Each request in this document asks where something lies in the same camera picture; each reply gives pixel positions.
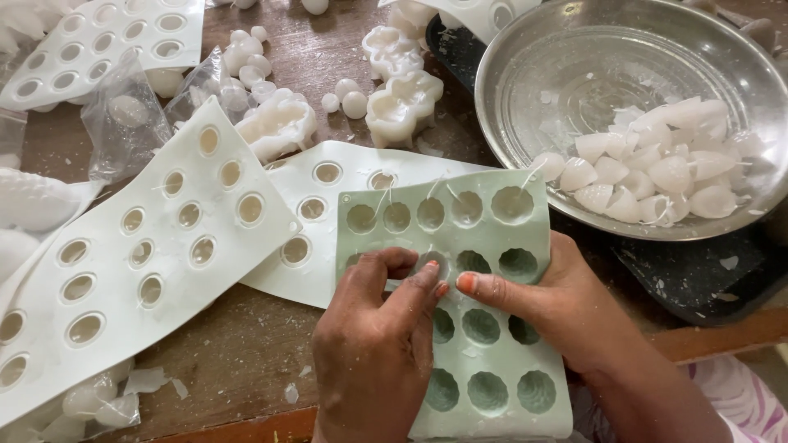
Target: green silicone mold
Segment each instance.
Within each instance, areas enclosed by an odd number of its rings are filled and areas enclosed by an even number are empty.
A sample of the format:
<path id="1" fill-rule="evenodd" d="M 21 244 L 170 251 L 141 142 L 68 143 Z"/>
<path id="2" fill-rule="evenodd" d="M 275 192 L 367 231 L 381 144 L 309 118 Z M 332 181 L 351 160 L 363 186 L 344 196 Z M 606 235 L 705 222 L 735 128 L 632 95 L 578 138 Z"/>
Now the green silicone mold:
<path id="1" fill-rule="evenodd" d="M 380 191 L 338 205 L 336 280 L 366 251 L 399 246 L 440 263 L 449 294 L 433 316 L 435 362 L 410 437 L 566 437 L 571 406 L 561 356 L 521 318 L 456 290 L 466 270 L 536 284 L 549 264 L 545 183 L 495 170 Z"/>

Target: left hand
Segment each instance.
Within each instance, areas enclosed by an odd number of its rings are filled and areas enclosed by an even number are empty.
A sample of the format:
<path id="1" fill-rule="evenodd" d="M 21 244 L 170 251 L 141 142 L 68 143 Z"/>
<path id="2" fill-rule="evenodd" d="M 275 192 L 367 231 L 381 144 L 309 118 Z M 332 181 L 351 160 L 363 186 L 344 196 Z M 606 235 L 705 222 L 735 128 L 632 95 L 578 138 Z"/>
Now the left hand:
<path id="1" fill-rule="evenodd" d="M 407 277 L 418 253 L 363 254 L 314 330 L 319 410 L 314 443 L 404 443 L 433 369 L 432 314 L 448 291 L 437 262 Z M 384 299 L 386 279 L 402 285 Z"/>

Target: wooden table surface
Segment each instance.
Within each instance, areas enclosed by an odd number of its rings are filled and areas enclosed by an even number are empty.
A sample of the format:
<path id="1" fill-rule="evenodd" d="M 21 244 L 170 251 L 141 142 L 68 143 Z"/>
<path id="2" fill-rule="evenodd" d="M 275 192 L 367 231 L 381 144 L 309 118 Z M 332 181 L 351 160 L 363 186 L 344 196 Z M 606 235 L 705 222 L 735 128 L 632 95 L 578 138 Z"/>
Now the wooden table surface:
<path id="1" fill-rule="evenodd" d="M 785 2 L 721 3 L 751 17 L 770 17 L 778 29 L 788 32 Z M 331 0 L 329 10 L 317 17 L 307 13 L 297 0 L 292 4 L 289 0 L 263 0 L 247 10 L 229 6 L 209 9 L 204 20 L 203 57 L 217 45 L 226 47 L 232 30 L 264 25 L 269 33 L 266 56 L 274 72 L 268 80 L 307 97 L 318 115 L 317 140 L 346 141 L 354 135 L 353 143 L 371 146 L 364 120 L 349 121 L 342 113 L 327 117 L 320 101 L 345 77 L 358 81 L 367 93 L 375 89 L 369 80 L 369 63 L 362 60 L 361 40 L 372 27 L 386 22 L 387 10 L 377 9 L 376 4 L 374 0 Z M 498 166 L 481 134 L 472 97 L 431 54 L 425 60 L 426 70 L 444 80 L 445 94 L 436 106 L 438 127 L 425 132 L 424 140 L 448 158 Z M 85 181 L 91 150 L 80 108 L 61 104 L 46 114 L 30 114 L 23 170 L 67 182 Z M 116 191 L 120 186 L 108 190 Z M 592 268 L 642 332 L 675 362 L 788 339 L 786 291 L 737 325 L 720 329 L 683 327 L 649 298 L 608 248 L 594 248 L 593 239 L 578 240 Z M 321 313 L 317 308 L 234 285 L 212 307 L 137 357 L 138 367 L 163 367 L 167 376 L 180 379 L 189 396 L 181 400 L 172 384 L 142 395 L 142 424 L 98 440 L 143 441 L 247 420 L 233 428 L 245 440 L 228 439 L 226 435 L 221 440 L 276 441 L 278 437 L 272 434 L 255 434 L 252 428 L 259 421 L 249 419 L 316 404 L 314 372 L 301 378 L 299 374 L 313 364 L 310 337 Z M 299 391 L 295 404 L 284 398 L 290 383 L 295 383 Z M 307 409 L 292 415 L 288 423 L 303 424 L 312 419 L 314 409 Z M 268 423 L 279 426 L 282 421 L 272 419 Z M 187 435 L 190 437 L 181 440 L 212 441 L 207 434 Z"/>

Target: metal bowl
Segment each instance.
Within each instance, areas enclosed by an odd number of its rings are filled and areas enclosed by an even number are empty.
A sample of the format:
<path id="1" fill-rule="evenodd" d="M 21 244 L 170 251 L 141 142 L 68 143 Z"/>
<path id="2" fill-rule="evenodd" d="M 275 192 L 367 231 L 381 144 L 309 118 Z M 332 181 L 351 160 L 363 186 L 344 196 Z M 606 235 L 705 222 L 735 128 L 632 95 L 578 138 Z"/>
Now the metal bowl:
<path id="1" fill-rule="evenodd" d="M 553 102 L 544 104 L 542 92 Z M 788 193 L 788 88 L 750 38 L 672 0 L 554 0 L 512 21 L 490 44 L 476 79 L 485 137 L 507 168 L 544 151 L 573 156 L 574 138 L 606 132 L 614 109 L 666 100 L 721 99 L 728 136 L 755 132 L 764 149 L 746 171 L 729 217 L 686 218 L 670 228 L 594 214 L 548 186 L 557 210 L 604 231 L 647 240 L 697 240 L 746 226 Z"/>

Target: black tray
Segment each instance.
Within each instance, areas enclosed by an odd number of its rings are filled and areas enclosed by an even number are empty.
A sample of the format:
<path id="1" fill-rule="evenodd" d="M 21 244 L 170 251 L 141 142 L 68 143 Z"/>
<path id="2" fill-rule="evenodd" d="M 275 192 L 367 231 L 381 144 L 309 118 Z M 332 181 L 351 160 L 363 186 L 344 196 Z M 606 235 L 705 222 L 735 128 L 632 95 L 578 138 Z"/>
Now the black tray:
<path id="1" fill-rule="evenodd" d="M 436 59 L 473 94 L 476 72 L 487 46 L 465 28 L 446 31 L 439 16 L 430 22 L 426 37 Z M 611 245 L 646 292 L 673 315 L 693 325 L 736 322 L 788 284 L 788 249 L 770 241 L 761 223 L 708 240 L 658 242 L 614 236 L 585 225 L 577 227 L 578 223 L 554 210 L 551 220 L 553 229 L 575 237 L 608 237 L 609 241 L 601 243 Z M 738 257 L 738 265 L 728 270 L 720 259 L 732 256 Z"/>

